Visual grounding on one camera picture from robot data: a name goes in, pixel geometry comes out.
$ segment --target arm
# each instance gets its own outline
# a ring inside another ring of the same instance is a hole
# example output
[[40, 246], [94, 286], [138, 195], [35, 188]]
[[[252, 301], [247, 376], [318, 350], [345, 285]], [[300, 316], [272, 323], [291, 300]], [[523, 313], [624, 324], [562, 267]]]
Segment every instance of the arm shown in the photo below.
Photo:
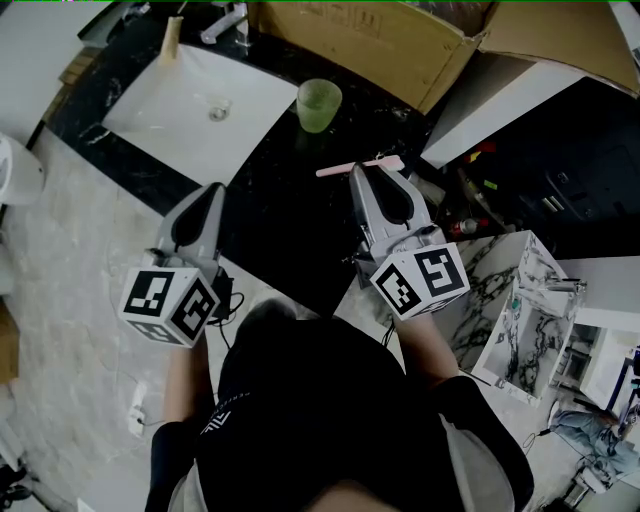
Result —
[[430, 313], [394, 322], [408, 376], [431, 389], [458, 375], [458, 362]]
[[185, 421], [213, 411], [207, 339], [203, 334], [191, 349], [174, 348], [164, 395], [164, 421]]
[[198, 432], [213, 411], [207, 340], [191, 349], [174, 348], [164, 396], [164, 421], [151, 445], [151, 484], [147, 512], [168, 510], [171, 496], [189, 472]]
[[426, 384], [434, 411], [458, 430], [472, 432], [491, 451], [509, 479], [515, 510], [523, 510], [534, 487], [529, 463], [477, 384], [468, 377], [458, 376], [458, 362], [431, 315], [394, 321], [407, 375]]

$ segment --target sink drain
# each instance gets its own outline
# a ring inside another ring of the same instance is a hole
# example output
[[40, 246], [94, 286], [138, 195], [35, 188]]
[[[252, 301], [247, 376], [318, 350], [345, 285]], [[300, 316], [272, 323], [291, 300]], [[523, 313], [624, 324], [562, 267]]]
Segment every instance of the sink drain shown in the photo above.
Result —
[[229, 117], [229, 107], [214, 106], [209, 110], [211, 121], [224, 121], [227, 117]]

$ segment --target tiled floor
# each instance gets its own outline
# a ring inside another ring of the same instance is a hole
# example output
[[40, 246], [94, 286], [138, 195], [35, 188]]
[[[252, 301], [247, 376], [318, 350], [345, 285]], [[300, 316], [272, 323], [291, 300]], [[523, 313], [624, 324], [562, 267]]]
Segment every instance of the tiled floor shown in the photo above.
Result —
[[[148, 472], [155, 428], [137, 438], [127, 430], [126, 414], [137, 383], [144, 381], [147, 422], [160, 417], [168, 354], [123, 328], [115, 305], [127, 269], [153, 243], [160, 217], [47, 130], [34, 152], [47, 173], [43, 195], [37, 204], [10, 208], [3, 225], [17, 273], [7, 304], [22, 334], [21, 377], [11, 386], [17, 412], [10, 424], [43, 482], [74, 503], [93, 475], [119, 455], [135, 457], [136, 467]], [[225, 328], [233, 340], [250, 307], [273, 291], [230, 262], [222, 264], [236, 279], [234, 290], [246, 297], [236, 321]], [[371, 309], [360, 294], [347, 294], [337, 314], [380, 339], [385, 328]], [[216, 384], [227, 349], [217, 329], [208, 331], [208, 339]], [[400, 358], [395, 336], [390, 350]], [[483, 392], [518, 442], [544, 428], [551, 393], [536, 410], [498, 391]], [[537, 485], [534, 507], [564, 490], [578, 456], [547, 436], [536, 441], [529, 459]]]

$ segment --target white sink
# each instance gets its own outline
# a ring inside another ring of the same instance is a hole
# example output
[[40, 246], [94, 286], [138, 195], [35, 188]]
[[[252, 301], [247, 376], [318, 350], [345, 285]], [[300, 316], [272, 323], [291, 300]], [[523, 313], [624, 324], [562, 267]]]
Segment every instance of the white sink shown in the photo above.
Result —
[[149, 64], [102, 124], [201, 185], [228, 184], [297, 89], [246, 64], [180, 45], [176, 62]]

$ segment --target black wire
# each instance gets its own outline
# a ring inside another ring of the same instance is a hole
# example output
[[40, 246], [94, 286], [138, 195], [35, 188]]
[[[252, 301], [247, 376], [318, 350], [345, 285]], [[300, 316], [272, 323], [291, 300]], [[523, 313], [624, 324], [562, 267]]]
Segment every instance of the black wire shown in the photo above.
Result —
[[215, 320], [211, 320], [207, 325], [213, 325], [215, 327], [218, 327], [220, 329], [220, 335], [222, 336], [222, 341], [224, 341], [224, 344], [227, 346], [227, 350], [231, 350], [231, 346], [229, 345], [229, 342], [227, 341], [227, 337], [224, 335], [224, 329], [223, 327], [226, 325], [229, 325], [230, 323], [232, 323], [235, 319], [236, 316], [238, 316], [237, 311], [238, 309], [240, 309], [240, 306], [242, 306], [242, 304], [244, 304], [244, 293], [242, 292], [233, 292], [231, 294], [231, 298], [233, 298], [233, 296], [238, 296], [240, 297], [240, 301], [229, 310], [229, 318], [227, 318], [226, 320], [223, 320], [222, 318], [216, 318]]
[[391, 325], [387, 329], [387, 332], [384, 333], [384, 336], [382, 337], [382, 340], [380, 341], [380, 344], [383, 347], [388, 347], [389, 346], [389, 342], [391, 341], [391, 336], [393, 335], [393, 332], [395, 331], [395, 329], [396, 329], [395, 324], [393, 322], [391, 322]]
[[224, 329], [222, 328], [222, 324], [219, 324], [218, 327], [220, 327], [220, 336], [222, 336], [222, 341], [224, 341], [224, 344], [227, 346], [227, 350], [231, 350], [231, 347], [229, 346], [229, 342], [227, 341], [227, 337], [224, 335]]

